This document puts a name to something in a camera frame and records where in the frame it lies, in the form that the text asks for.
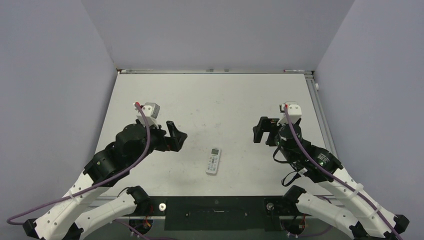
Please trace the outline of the white remote control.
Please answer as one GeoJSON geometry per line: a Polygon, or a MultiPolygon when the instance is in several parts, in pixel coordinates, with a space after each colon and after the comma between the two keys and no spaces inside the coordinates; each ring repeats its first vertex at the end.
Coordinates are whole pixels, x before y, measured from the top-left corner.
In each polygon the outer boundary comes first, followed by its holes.
{"type": "Polygon", "coordinates": [[[217,147],[213,147],[210,150],[210,154],[208,157],[207,167],[205,173],[207,175],[215,176],[218,173],[219,163],[221,159],[221,149],[217,147]]]}

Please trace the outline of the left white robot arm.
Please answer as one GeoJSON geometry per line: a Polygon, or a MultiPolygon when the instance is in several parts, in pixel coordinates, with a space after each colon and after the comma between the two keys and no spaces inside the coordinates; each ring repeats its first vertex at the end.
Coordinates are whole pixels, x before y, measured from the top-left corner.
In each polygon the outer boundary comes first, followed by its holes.
{"type": "Polygon", "coordinates": [[[38,240],[83,240],[93,231],[116,218],[145,214],[150,197],[139,185],[130,186],[115,200],[95,209],[89,205],[101,194],[129,175],[127,168],[153,151],[179,152],[188,135],[179,131],[173,121],[168,130],[160,126],[146,129],[137,120],[116,134],[115,140],[97,152],[86,164],[76,182],[47,213],[28,219],[23,229],[28,237],[38,240]]]}

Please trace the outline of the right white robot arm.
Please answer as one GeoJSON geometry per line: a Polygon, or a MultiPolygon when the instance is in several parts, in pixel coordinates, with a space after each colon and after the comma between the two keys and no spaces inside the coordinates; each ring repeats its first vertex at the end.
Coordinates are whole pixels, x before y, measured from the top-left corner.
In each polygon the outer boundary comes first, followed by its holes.
{"type": "Polygon", "coordinates": [[[339,207],[322,200],[289,181],[286,183],[289,190],[282,201],[287,213],[313,216],[352,240],[401,239],[409,219],[381,207],[330,151],[305,140],[299,121],[282,124],[276,118],[262,116],[252,131],[254,143],[260,143],[264,133],[269,134],[266,145],[275,147],[275,153],[282,153],[281,164],[293,168],[295,179],[309,178],[343,205],[339,207]]]}

